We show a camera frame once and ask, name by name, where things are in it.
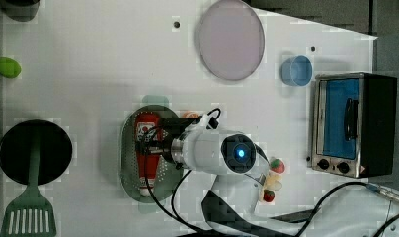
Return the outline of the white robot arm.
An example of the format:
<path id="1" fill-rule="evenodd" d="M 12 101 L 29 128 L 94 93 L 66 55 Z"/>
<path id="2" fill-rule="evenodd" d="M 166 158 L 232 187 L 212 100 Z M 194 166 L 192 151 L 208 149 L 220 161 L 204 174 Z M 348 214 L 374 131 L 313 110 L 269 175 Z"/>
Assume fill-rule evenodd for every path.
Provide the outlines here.
<path id="1" fill-rule="evenodd" d="M 205 222 L 213 234 L 303 237 L 323 202 L 350 185 L 346 182 L 336 186 L 302 217 L 295 212 L 264 218 L 255 214 L 255 208 L 258 201 L 265 198 L 271 163 L 246 135 L 205 129 L 164 136 L 160 127 L 153 126 L 138 132 L 135 143 L 136 151 L 144 157 L 159 155 L 178 169 L 215 176 L 211 190 L 201 203 Z"/>

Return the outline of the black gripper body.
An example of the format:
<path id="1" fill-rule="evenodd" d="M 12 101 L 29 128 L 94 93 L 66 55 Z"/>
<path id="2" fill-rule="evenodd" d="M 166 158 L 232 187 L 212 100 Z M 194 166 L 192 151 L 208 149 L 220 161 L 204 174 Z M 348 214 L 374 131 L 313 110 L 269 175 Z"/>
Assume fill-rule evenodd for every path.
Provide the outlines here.
<path id="1" fill-rule="evenodd" d="M 171 156 L 172 137 L 163 131 L 148 131 L 137 137 L 137 153 L 142 158 L 158 156 L 173 163 Z"/>

